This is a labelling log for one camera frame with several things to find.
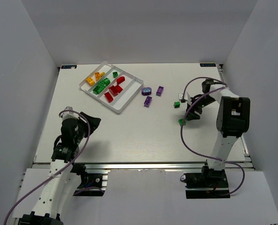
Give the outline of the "yellow 2x4 lego brick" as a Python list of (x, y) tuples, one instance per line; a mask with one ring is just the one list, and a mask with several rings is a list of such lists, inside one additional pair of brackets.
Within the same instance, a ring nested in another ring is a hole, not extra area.
[(99, 72), (95, 72), (95, 79), (98, 81), (101, 78), (101, 74)]

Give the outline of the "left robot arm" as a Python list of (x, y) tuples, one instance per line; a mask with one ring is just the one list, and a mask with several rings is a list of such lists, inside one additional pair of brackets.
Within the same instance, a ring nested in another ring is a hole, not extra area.
[(82, 140), (99, 127), (101, 119), (71, 108), (60, 112), (61, 134), (56, 138), (51, 156), (48, 178), (40, 186), (43, 190), (29, 214), (19, 219), (20, 225), (61, 225), (61, 215), (75, 190), (84, 182), (85, 167), (75, 160), (84, 151)]

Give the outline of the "large yellow rounded lego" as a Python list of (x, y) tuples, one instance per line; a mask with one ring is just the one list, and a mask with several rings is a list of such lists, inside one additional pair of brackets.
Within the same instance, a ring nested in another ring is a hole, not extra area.
[(86, 78), (86, 82), (90, 85), (93, 86), (95, 84), (95, 81), (91, 77)]

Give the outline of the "red small lego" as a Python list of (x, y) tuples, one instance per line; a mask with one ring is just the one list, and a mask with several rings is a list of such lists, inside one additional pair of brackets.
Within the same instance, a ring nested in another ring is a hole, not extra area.
[(113, 95), (116, 96), (118, 94), (117, 89), (114, 85), (112, 85), (111, 87), (109, 87), (109, 92)]

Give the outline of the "red sloped lego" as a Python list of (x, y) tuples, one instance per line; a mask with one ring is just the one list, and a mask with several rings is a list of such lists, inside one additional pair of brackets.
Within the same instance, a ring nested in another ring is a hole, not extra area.
[(125, 77), (124, 76), (121, 76), (121, 77), (117, 78), (117, 85), (121, 84), (124, 81), (125, 81)]

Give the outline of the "green 2x4 lego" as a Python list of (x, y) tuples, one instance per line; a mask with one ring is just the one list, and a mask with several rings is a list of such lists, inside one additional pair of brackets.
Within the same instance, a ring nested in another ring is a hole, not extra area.
[(97, 86), (100, 86), (102, 88), (102, 90), (104, 90), (106, 87), (104, 85), (102, 85), (101, 83), (99, 83)]

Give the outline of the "green bush lego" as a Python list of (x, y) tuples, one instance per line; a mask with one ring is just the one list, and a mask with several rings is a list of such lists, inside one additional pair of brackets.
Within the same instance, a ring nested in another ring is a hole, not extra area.
[(104, 85), (105, 87), (107, 87), (110, 83), (111, 81), (109, 80), (109, 78), (105, 78), (101, 81), (101, 84)]

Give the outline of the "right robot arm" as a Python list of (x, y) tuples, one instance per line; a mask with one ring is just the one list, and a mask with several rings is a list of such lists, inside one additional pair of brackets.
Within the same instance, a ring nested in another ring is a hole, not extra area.
[(250, 99), (234, 94), (223, 81), (205, 77), (202, 94), (191, 97), (184, 91), (179, 100), (187, 104), (181, 126), (186, 120), (200, 119), (204, 107), (214, 102), (219, 104), (216, 119), (218, 135), (212, 153), (203, 156), (206, 162), (201, 173), (189, 173), (182, 179), (189, 183), (190, 188), (215, 188), (225, 178), (225, 165), (233, 145), (249, 129)]

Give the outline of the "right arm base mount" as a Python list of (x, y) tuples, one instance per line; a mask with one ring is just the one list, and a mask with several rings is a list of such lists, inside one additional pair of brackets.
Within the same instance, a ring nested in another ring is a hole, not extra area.
[(216, 171), (205, 165), (201, 172), (183, 174), (180, 181), (185, 184), (187, 199), (230, 198), (225, 170)]

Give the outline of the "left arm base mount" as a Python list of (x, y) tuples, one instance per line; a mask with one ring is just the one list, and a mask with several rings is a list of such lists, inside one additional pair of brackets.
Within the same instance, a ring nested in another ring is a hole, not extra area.
[(71, 172), (81, 178), (74, 196), (102, 197), (106, 189), (107, 175), (102, 172), (91, 172), (85, 165), (75, 164)]

